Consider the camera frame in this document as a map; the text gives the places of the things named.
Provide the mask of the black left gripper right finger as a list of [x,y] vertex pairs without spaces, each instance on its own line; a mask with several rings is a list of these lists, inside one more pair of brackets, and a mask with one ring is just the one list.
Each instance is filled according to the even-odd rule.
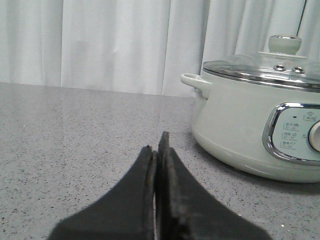
[[208,193],[170,147],[164,131],[158,145],[156,233],[160,240],[269,240],[261,227]]

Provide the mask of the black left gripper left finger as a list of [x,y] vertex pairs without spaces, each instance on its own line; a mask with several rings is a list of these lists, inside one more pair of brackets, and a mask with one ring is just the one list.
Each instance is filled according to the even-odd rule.
[[152,240],[156,153],[141,149],[123,178],[85,209],[61,220],[50,240]]

